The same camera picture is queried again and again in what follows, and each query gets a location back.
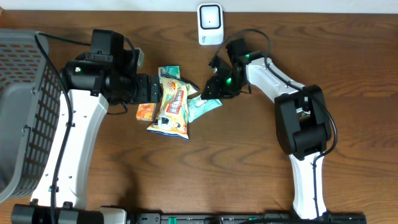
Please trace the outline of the teal wet wipes pack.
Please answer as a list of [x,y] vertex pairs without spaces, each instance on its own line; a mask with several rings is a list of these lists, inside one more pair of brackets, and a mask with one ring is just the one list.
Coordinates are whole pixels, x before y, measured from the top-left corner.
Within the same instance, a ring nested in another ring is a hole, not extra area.
[[216,100],[203,100],[201,95],[187,100],[188,105],[188,122],[192,123],[195,119],[199,118],[203,114],[222,106],[222,102]]

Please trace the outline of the orange tissue pack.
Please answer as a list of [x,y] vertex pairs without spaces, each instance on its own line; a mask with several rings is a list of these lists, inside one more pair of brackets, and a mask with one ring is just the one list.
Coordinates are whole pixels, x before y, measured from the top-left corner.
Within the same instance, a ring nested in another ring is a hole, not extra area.
[[153,121],[156,111],[155,103],[139,104],[136,113],[136,119],[141,121]]

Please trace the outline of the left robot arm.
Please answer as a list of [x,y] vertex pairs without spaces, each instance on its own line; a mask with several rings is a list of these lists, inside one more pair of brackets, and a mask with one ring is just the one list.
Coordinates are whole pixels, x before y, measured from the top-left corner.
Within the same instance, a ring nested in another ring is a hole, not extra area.
[[1,30],[1,200],[30,197],[13,223],[127,223],[122,208],[87,210],[90,161],[109,106],[159,102],[159,79],[137,72],[144,54],[117,32],[95,29],[61,70],[49,38]]

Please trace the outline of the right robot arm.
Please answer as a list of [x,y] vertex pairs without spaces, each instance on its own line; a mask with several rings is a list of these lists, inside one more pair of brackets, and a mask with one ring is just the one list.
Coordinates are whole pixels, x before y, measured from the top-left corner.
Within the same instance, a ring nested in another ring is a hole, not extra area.
[[321,218],[326,213],[322,165],[336,132],[321,88],[289,78],[266,52],[250,51],[244,39],[231,41],[226,50],[229,63],[218,55],[209,62],[215,75],[207,81],[202,99],[234,98],[244,85],[258,87],[274,104],[277,140],[292,165],[293,211],[304,220]]

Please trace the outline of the yellow snack bag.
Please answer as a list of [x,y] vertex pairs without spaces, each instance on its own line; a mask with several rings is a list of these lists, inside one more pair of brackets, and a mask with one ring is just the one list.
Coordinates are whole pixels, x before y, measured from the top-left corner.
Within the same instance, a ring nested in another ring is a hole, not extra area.
[[197,93],[198,89],[181,79],[161,76],[160,80],[163,89],[160,110],[147,130],[188,141],[187,99],[190,95]]

